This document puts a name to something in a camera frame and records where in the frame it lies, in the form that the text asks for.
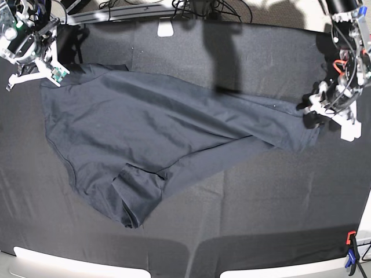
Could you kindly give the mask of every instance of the black table surface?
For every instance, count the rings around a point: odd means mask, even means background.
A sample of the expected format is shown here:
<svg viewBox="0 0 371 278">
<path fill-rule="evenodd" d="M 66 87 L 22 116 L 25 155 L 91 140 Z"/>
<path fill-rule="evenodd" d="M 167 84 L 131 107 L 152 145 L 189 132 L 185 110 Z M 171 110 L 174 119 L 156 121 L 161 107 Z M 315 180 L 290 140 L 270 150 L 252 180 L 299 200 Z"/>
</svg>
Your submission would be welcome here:
<svg viewBox="0 0 371 278">
<path fill-rule="evenodd" d="M 328 73 L 326 34 L 253 24 L 174 21 L 87 24 L 60 30 L 64 63 L 126 64 L 197 85 L 299 103 Z M 321 131 L 302 153 L 274 150 L 162 202 L 139 229 L 94 211 L 68 185 L 45 139 L 39 81 L 5 90 L 0 60 L 0 250 L 19 246 L 152 277 L 218 277 L 233 269 L 345 256 L 370 191 L 371 96 L 358 101 L 362 137 Z"/>
</svg>

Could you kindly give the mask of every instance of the metal frame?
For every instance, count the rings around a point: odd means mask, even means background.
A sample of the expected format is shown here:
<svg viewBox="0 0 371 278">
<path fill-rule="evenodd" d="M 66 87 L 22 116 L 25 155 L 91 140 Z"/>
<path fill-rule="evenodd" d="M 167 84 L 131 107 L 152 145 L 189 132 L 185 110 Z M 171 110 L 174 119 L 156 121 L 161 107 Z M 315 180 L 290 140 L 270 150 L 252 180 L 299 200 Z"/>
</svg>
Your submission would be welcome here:
<svg viewBox="0 0 371 278">
<path fill-rule="evenodd" d="M 110 21 L 126 20 L 145 16 L 172 16 L 173 14 L 173 7 L 168 7 L 160 3 L 129 5 L 112 8 Z M 72 16 L 68 16 L 67 22 L 68 25 L 96 23 L 108 21 L 109 17 L 110 11 L 108 9 L 95 10 L 92 12 L 77 13 Z"/>
</svg>

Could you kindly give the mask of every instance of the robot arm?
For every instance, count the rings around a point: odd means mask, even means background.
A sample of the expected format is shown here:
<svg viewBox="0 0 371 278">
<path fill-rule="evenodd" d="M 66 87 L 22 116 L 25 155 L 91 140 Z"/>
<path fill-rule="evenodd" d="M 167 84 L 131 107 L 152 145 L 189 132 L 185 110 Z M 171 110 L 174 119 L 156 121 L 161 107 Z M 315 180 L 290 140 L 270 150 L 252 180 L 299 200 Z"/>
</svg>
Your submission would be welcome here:
<svg viewBox="0 0 371 278">
<path fill-rule="evenodd" d="M 332 39 L 340 59 L 333 63 L 339 73 L 330 84 L 322 81 L 309 96 L 304 123 L 316 128 L 326 119 L 341 126 L 341 138 L 353 141 L 361 136 L 356 100 L 371 77 L 371 41 L 365 20 L 367 8 L 355 0 L 326 0 L 332 19 Z"/>
<path fill-rule="evenodd" d="M 0 57 L 18 65 L 17 73 L 9 78 L 9 91 L 15 84 L 39 78 L 60 86 L 69 74 L 58 62 L 59 24 L 59 19 L 50 20 L 50 0 L 45 4 L 42 0 L 0 0 Z"/>
</svg>

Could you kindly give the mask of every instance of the blue clamp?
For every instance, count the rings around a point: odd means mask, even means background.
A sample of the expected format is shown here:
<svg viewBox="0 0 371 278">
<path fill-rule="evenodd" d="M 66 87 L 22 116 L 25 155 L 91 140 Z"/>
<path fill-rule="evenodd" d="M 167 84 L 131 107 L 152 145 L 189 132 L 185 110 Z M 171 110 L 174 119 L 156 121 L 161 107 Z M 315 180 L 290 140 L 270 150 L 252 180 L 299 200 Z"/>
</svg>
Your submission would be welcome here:
<svg viewBox="0 0 371 278">
<path fill-rule="evenodd" d="M 362 6 L 359 8 L 359 12 L 358 14 L 362 14 L 362 15 L 366 15 L 366 12 L 367 12 L 367 7 L 366 6 Z"/>
<path fill-rule="evenodd" d="M 355 261 L 356 261 L 355 255 L 352 249 L 348 250 L 348 256 L 349 256 L 349 259 L 347 261 L 347 264 L 345 265 L 345 268 L 348 268 L 349 266 L 355 264 Z"/>
</svg>

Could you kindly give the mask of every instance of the red clamp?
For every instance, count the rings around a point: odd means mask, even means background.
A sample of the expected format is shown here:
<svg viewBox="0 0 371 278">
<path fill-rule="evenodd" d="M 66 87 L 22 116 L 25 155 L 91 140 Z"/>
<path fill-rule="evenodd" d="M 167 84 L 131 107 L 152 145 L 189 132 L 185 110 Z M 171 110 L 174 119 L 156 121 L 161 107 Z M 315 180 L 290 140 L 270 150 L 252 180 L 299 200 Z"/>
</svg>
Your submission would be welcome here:
<svg viewBox="0 0 371 278">
<path fill-rule="evenodd" d="M 350 244 L 351 244 L 350 236 L 351 236 L 351 235 L 355 235 L 356 233 L 357 233 L 356 231 L 348 232 L 348 236 L 347 236 L 347 245 L 350 245 Z"/>
</svg>

